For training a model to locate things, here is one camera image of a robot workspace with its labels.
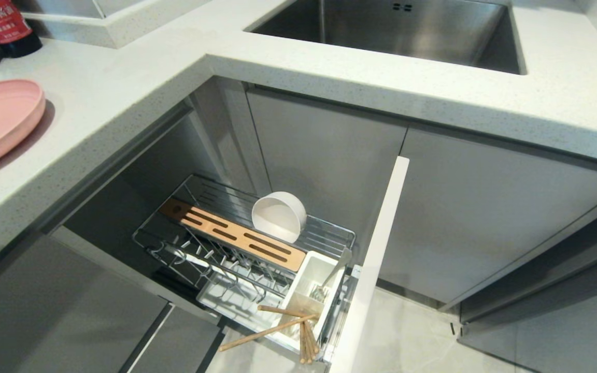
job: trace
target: floor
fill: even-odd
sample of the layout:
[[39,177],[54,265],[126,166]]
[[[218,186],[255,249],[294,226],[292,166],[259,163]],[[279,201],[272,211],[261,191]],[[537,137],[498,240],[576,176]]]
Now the floor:
[[[434,311],[377,288],[353,373],[527,373],[456,342],[457,317]],[[242,337],[229,331],[223,342]],[[214,356],[207,373],[318,373],[324,366],[300,365],[296,356],[268,340],[247,343]]]

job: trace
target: white quartz countertop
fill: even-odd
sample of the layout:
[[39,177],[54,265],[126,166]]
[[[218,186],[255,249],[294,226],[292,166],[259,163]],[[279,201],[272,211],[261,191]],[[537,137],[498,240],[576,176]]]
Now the white quartz countertop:
[[512,1],[526,75],[244,32],[289,2],[213,0],[123,49],[44,40],[3,61],[49,103],[0,160],[0,251],[214,75],[597,159],[597,32],[570,0]]

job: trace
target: white bowl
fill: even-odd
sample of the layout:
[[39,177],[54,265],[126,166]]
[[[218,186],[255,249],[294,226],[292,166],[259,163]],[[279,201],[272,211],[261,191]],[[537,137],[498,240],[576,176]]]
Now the white bowl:
[[255,229],[289,243],[299,238],[307,217],[303,203],[287,192],[259,198],[252,213]]

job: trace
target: soy sauce bottle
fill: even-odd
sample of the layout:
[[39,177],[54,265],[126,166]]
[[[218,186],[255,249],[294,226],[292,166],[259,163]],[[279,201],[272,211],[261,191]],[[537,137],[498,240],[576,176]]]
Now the soy sauce bottle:
[[0,46],[13,59],[36,52],[42,47],[40,38],[10,0],[0,0]]

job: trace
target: dish rack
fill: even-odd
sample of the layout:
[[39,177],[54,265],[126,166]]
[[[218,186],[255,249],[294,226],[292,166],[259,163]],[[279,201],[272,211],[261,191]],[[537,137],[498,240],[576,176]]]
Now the dish rack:
[[[255,231],[251,211],[258,197],[253,194],[193,174],[165,202],[171,198]],[[257,306],[280,307],[296,273],[180,224],[161,212],[163,205],[135,230],[133,241],[186,284],[199,290],[197,300],[214,311],[253,331],[277,322],[279,316],[256,312]],[[308,215],[305,229],[295,243],[288,245],[337,260],[345,249],[352,250],[355,240],[356,234],[350,229]],[[335,324],[342,318],[340,300],[348,288],[353,291],[344,282],[334,285],[339,301],[324,310],[328,314],[325,328],[318,336],[320,341],[330,339]]]

